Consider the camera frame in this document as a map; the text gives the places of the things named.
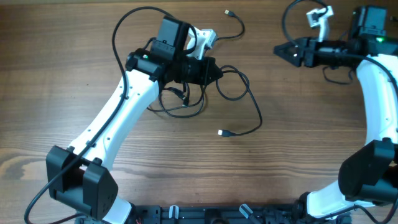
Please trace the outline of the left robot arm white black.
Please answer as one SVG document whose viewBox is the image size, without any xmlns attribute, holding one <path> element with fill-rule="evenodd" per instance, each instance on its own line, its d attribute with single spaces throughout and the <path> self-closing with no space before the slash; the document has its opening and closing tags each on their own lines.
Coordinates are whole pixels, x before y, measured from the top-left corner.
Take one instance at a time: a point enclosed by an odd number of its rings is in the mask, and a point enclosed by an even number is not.
<svg viewBox="0 0 398 224">
<path fill-rule="evenodd" d="M 66 149 L 54 146 L 47 154 L 50 196 L 85 220 L 126 223 L 134 207 L 119 197 L 111 175 L 121 144 L 166 84 L 203 87 L 222 76 L 205 54 L 216 39 L 211 29 L 165 16 L 149 46 L 128 55 L 119 86 L 92 123 Z"/>
</svg>

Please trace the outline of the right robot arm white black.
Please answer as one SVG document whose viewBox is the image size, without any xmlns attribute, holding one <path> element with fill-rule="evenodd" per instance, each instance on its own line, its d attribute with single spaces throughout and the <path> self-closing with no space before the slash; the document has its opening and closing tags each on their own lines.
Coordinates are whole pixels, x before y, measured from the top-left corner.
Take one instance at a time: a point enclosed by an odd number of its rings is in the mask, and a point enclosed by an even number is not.
<svg viewBox="0 0 398 224">
<path fill-rule="evenodd" d="M 369 207 L 397 210 L 397 40 L 386 35 L 387 11 L 360 6 L 353 13 L 346 40 L 330 40 L 330 5 L 318 1 L 307 13 L 317 37 L 287 38 L 274 53 L 296 67 L 348 67 L 361 85 L 366 113 L 366 142 L 341 165 L 338 179 L 304 193 L 293 208 L 294 220 L 325 222 Z"/>
</svg>

